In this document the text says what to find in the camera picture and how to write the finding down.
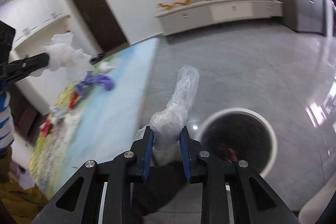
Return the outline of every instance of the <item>white bin rim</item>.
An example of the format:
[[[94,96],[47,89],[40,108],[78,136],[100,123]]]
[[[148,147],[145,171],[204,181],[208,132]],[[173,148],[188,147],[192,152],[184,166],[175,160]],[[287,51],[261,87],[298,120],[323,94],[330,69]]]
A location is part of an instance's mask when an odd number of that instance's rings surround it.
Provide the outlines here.
[[[268,173],[271,171],[272,167],[274,166],[275,160],[277,158],[277,154],[278,154],[278,140],[277,140],[277,136],[275,135],[275,132],[272,128],[272,126],[270,125],[270,123],[260,114],[246,109],[246,108],[241,108],[241,107],[235,107],[235,108],[226,108],[223,110],[220,110],[214,114],[212,114],[211,116],[209,116],[201,125],[201,127],[199,128],[199,130],[197,130],[196,135],[195,135],[195,140],[197,141],[201,141],[202,136],[204,135],[205,130],[218,118],[226,116],[228,114],[245,114],[245,115],[249,115],[255,119],[257,119],[259,122],[261,122],[262,125],[265,126],[267,133],[270,137],[270,141],[271,141],[271,153],[268,159],[268,162],[265,166],[265,168],[263,169],[263,171],[260,173],[261,177],[265,178]]]

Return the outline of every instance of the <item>gray tile floor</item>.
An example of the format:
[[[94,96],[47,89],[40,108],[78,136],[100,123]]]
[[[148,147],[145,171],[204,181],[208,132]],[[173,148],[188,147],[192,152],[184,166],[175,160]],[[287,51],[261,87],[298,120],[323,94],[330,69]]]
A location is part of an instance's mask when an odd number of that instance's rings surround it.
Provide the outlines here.
[[[325,107],[326,97],[335,96],[335,56],[334,39],[264,20],[197,29],[175,35],[171,43],[162,39],[141,126],[165,108],[178,70],[194,66],[201,77],[187,123],[190,135],[194,125],[224,108],[264,116],[278,137],[277,160],[266,181],[290,209],[300,210],[336,172],[336,117]],[[316,110],[324,112],[315,115]],[[199,185],[189,185],[146,223],[199,223],[201,195]]]

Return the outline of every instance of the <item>blue gripper pad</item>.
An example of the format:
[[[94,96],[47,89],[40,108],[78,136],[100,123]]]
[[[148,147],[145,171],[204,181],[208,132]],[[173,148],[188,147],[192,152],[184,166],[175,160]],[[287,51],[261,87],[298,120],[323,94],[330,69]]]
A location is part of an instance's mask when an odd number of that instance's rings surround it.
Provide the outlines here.
[[[142,169],[143,181],[146,181],[149,174],[149,167],[151,164],[151,155],[153,150],[153,142],[154,142],[154,133],[152,130],[150,130],[145,155],[143,157],[143,169]]]
[[[180,136],[180,149],[182,154],[184,175],[187,178],[187,181],[190,182],[191,181],[190,158],[188,153],[188,147],[187,144],[185,143],[185,138],[182,133]]]

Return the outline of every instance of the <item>shelf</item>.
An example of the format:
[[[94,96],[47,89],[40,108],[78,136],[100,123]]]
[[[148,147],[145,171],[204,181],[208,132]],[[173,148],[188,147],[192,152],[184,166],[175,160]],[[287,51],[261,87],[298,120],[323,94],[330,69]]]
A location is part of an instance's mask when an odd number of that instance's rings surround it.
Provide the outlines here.
[[[70,17],[70,15],[60,14],[56,18],[50,19],[50,20],[44,22],[41,26],[38,26],[38,27],[34,28],[33,30],[31,30],[29,34],[27,34],[27,35],[21,37],[20,39],[18,39],[17,41],[15,41],[13,43],[12,50],[15,49],[17,46],[21,45],[22,43],[24,43],[25,40],[32,37],[33,35],[37,35],[40,31],[44,31],[51,24],[56,23],[56,22],[58,22],[60,20],[63,20],[65,18],[69,18],[69,17]]]

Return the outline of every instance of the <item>purple cloth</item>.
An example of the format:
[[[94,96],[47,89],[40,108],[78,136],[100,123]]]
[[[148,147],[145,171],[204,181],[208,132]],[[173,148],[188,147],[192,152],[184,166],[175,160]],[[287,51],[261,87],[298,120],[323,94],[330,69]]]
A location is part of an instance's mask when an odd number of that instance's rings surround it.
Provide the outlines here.
[[[110,91],[114,88],[115,84],[113,80],[106,75],[102,75],[99,73],[96,75],[93,75],[91,72],[88,71],[85,79],[75,86],[75,91],[80,96],[82,96],[83,99],[85,99],[87,97],[85,87],[92,86],[92,85],[103,85],[105,90]]]

